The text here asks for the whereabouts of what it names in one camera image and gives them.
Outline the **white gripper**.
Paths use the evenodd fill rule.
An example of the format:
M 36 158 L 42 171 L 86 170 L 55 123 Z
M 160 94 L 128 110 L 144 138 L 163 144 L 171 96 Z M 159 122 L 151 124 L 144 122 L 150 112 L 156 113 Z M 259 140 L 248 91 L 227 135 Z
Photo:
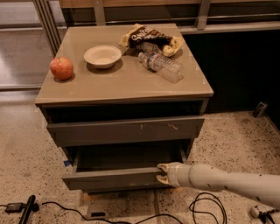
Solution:
M 191 166 L 181 163 L 158 164 L 157 168 L 166 172 L 166 176 L 157 175 L 157 180 L 164 184 L 173 187 L 190 187 L 189 171 Z

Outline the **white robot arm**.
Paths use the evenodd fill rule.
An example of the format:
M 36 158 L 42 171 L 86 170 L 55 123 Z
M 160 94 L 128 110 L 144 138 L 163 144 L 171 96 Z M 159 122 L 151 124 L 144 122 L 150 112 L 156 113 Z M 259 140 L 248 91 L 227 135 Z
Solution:
M 264 205 L 280 208 L 280 176 L 229 172 L 209 164 L 169 163 L 157 166 L 164 175 L 157 180 L 173 187 L 191 187 L 219 192 L 227 190 Z

